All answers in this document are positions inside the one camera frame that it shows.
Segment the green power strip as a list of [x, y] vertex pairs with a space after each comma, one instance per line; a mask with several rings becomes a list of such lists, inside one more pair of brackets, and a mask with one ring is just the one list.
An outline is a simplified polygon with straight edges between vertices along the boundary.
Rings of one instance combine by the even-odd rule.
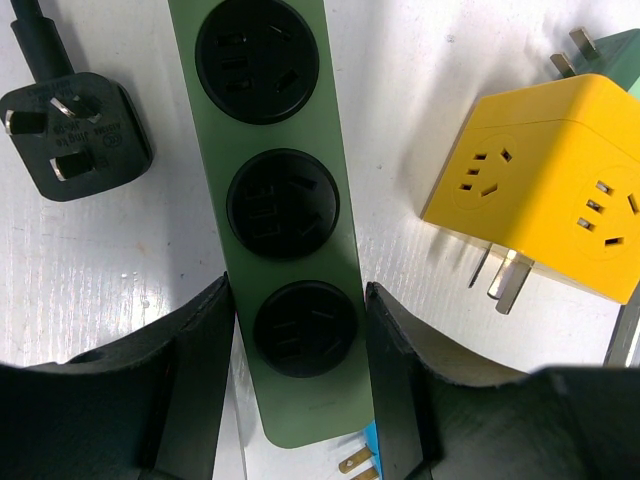
[[263, 431], [293, 449], [373, 418], [325, 5], [169, 5]]

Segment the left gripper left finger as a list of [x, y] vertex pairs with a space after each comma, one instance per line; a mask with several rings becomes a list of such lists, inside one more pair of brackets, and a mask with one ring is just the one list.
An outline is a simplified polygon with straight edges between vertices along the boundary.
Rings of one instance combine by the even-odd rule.
[[1, 368], [5, 479], [209, 479], [234, 331], [220, 277], [66, 363]]

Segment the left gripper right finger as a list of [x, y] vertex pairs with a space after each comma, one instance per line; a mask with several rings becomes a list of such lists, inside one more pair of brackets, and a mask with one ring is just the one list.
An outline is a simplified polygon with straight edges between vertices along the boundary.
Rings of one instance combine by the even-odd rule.
[[366, 289], [366, 347], [386, 479], [635, 479], [639, 372], [524, 373]]

